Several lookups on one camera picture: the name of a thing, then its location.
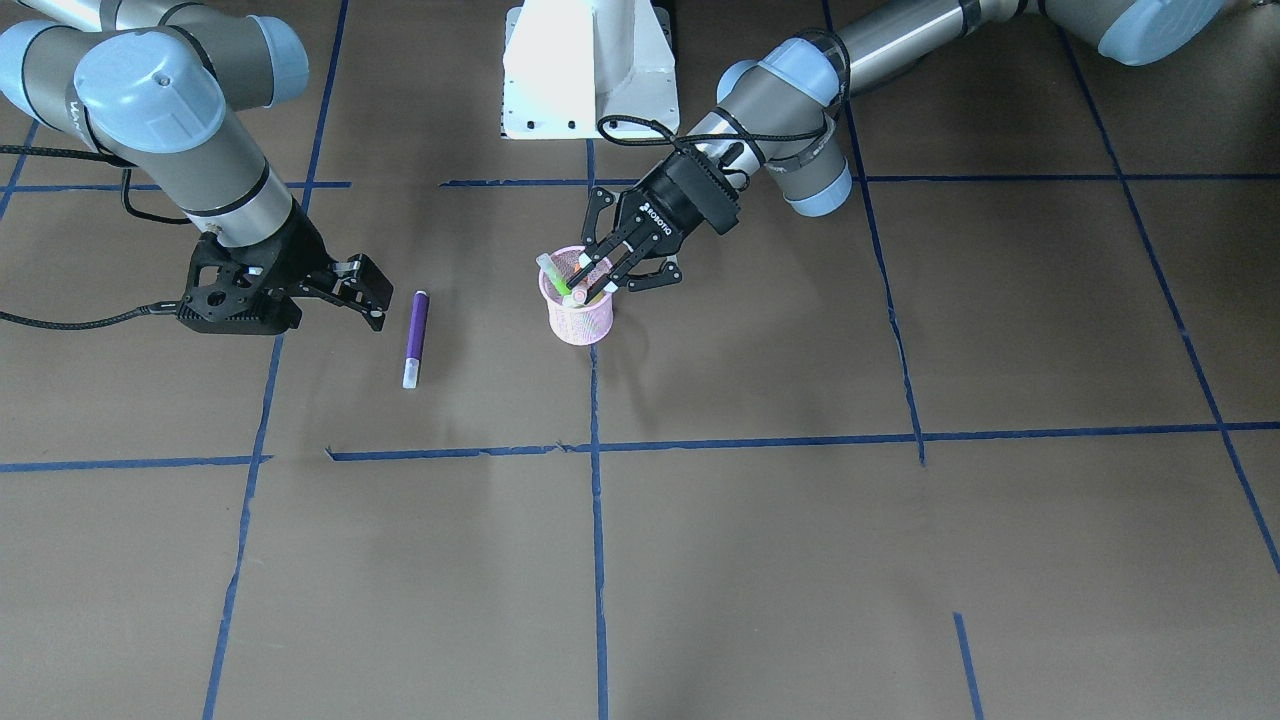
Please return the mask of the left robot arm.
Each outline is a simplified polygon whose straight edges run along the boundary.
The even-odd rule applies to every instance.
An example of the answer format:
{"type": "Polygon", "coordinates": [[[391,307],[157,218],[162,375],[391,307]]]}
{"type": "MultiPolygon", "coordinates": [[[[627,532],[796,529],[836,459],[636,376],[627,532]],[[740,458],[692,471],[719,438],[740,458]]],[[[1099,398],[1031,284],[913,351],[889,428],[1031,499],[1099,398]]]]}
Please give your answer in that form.
{"type": "Polygon", "coordinates": [[[849,161],[833,143],[837,108],[982,26],[1041,15],[1102,56],[1143,67],[1183,47],[1225,9],[1224,1],[891,1],[842,29],[796,33],[762,59],[728,68],[716,105],[686,135],[640,117],[599,119],[612,143],[626,145],[622,129],[645,128],[649,136],[635,146],[671,152],[634,187],[594,193],[564,293],[591,304],[621,290],[678,283],[684,241],[700,225],[731,231],[759,170],[797,214],[832,213],[852,188],[849,161]]]}

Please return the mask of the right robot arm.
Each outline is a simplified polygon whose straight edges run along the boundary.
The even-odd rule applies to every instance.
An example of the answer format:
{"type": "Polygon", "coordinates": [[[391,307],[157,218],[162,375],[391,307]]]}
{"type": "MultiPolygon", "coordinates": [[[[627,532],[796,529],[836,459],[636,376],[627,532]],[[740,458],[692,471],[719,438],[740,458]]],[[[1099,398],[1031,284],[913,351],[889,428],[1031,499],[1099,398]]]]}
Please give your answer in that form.
{"type": "Polygon", "coordinates": [[[239,119],[298,97],[300,36],[270,15],[200,1],[33,1],[3,32],[3,96],[84,143],[82,158],[141,170],[198,233],[175,316],[209,334],[280,334],[300,299],[383,328],[393,286],[362,254],[339,261],[239,119]]]}

